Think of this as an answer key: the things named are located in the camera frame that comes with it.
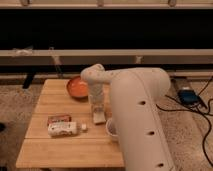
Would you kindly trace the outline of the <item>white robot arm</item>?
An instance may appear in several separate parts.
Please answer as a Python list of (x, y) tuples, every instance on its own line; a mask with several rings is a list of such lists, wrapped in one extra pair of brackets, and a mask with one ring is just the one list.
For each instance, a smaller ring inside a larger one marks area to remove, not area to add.
[(109, 99), (126, 171), (176, 171), (158, 115), (156, 101), (169, 90), (169, 75), (161, 68), (105, 70), (95, 64), (81, 72), (92, 104)]

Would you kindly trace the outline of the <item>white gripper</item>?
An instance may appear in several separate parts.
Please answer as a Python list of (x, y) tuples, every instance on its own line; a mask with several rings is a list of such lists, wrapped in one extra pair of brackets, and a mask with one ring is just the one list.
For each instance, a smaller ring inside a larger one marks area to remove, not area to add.
[[(102, 84), (90, 84), (89, 85), (89, 102), (91, 106), (91, 112), (94, 117), (95, 115), (95, 105), (104, 104), (104, 92)], [(101, 106), (101, 114), (106, 116), (105, 106)]]

